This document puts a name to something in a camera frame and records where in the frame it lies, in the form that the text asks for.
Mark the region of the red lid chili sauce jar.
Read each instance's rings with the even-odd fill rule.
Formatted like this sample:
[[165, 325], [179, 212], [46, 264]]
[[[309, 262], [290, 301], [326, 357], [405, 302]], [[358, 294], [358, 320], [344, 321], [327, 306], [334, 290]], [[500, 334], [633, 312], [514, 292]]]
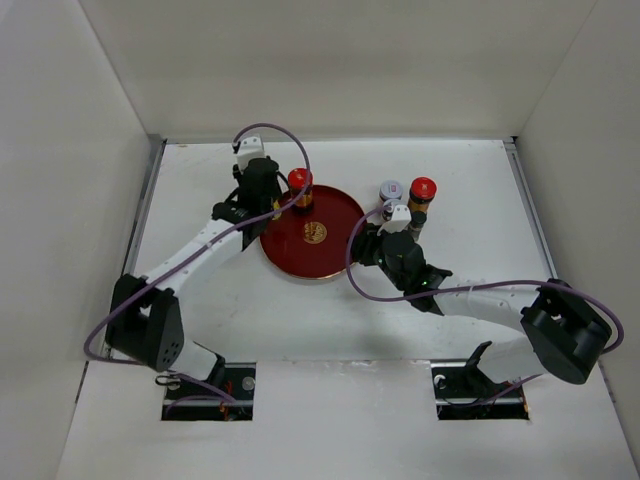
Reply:
[[290, 196], [297, 198], [295, 208], [306, 211], [313, 205], [313, 174], [306, 168], [296, 168], [287, 176]]

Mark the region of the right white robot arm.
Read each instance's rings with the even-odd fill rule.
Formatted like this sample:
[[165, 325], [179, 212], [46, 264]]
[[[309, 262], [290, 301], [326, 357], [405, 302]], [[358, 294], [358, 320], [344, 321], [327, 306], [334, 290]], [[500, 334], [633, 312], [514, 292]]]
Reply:
[[464, 384], [489, 394], [499, 383], [550, 374], [584, 384], [612, 335], [598, 306], [567, 283], [551, 278], [483, 287], [426, 262], [406, 231], [390, 233], [368, 223], [348, 241], [346, 260], [379, 268], [399, 301], [442, 317], [466, 317], [517, 332], [508, 342], [487, 340], [469, 357]]

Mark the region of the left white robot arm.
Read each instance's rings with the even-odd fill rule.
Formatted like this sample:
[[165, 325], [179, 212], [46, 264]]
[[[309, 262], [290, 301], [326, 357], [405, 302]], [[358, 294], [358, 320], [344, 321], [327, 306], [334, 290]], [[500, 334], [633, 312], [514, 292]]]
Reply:
[[224, 387], [224, 358], [189, 339], [181, 306], [226, 261], [240, 254], [266, 229], [282, 195], [279, 165], [269, 157], [234, 168], [238, 187], [214, 205], [211, 219], [185, 246], [161, 265], [135, 277], [122, 276], [114, 287], [106, 343], [152, 370], [190, 377], [206, 399]]

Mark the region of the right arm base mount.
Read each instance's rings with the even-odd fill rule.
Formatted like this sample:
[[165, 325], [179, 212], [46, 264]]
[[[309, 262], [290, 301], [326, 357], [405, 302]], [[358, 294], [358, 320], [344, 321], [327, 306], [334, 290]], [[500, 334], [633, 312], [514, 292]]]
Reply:
[[491, 345], [481, 343], [466, 360], [431, 363], [435, 409], [442, 421], [528, 420], [521, 385], [494, 383], [478, 368], [481, 355]]

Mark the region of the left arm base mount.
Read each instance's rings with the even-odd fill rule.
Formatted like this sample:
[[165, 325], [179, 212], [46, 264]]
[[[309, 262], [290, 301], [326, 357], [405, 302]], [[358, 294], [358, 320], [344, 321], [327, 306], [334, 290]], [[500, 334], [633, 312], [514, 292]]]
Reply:
[[177, 377], [160, 374], [155, 384], [164, 388], [162, 421], [244, 422], [253, 419], [257, 365], [228, 363], [213, 385], [224, 393]]

